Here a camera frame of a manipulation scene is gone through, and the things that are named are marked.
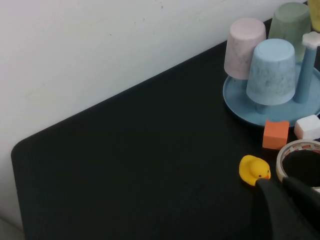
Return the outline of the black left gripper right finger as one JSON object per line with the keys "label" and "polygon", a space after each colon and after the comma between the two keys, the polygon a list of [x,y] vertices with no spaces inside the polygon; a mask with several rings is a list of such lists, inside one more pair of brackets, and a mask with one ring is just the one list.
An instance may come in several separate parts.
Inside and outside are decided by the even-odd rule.
{"label": "black left gripper right finger", "polygon": [[313,226],[320,231],[320,193],[293,177],[283,178],[283,188],[292,198],[298,210]]}

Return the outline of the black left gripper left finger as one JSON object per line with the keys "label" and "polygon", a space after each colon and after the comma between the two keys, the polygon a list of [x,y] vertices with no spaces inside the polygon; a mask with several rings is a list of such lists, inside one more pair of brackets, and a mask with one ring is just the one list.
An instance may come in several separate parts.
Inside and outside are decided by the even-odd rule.
{"label": "black left gripper left finger", "polygon": [[283,187],[271,180],[255,184],[251,207],[255,240],[316,240],[318,232],[298,210]]}

